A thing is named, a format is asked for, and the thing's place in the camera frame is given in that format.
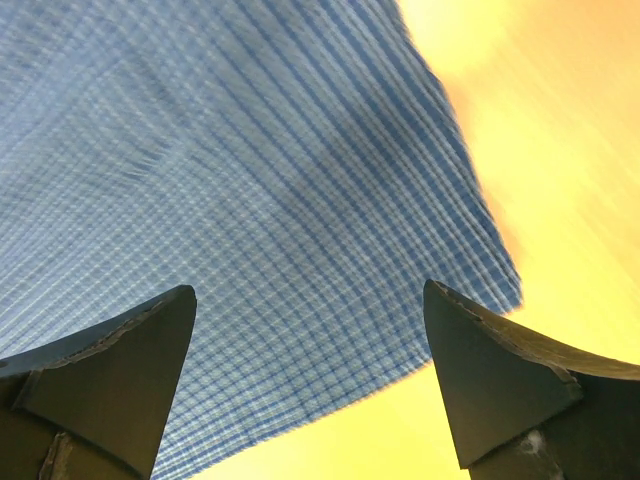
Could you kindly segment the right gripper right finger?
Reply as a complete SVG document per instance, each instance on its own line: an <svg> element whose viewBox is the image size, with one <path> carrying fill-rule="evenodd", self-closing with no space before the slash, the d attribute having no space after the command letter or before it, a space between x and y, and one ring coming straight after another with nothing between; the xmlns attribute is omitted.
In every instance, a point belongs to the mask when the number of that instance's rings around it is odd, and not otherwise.
<svg viewBox="0 0 640 480"><path fill-rule="evenodd" d="M424 323L458 464L473 479L636 479L639 367L427 281Z"/></svg>

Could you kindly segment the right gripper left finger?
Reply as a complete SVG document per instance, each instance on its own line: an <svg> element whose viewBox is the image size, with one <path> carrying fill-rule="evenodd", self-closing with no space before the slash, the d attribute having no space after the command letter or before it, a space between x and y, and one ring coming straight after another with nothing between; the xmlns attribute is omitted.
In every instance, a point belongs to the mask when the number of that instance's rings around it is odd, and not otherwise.
<svg viewBox="0 0 640 480"><path fill-rule="evenodd" d="M150 478L196 308L180 285L2 359L2 478Z"/></svg>

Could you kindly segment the blue checkered long sleeve shirt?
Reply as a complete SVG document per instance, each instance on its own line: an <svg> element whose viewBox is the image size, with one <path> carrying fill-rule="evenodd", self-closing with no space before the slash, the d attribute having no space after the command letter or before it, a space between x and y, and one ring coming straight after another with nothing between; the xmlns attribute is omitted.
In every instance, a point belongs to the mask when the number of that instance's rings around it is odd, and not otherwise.
<svg viewBox="0 0 640 480"><path fill-rule="evenodd" d="M1 351L193 286L155 478L421 367L429 279L521 301L394 2L2 3Z"/></svg>

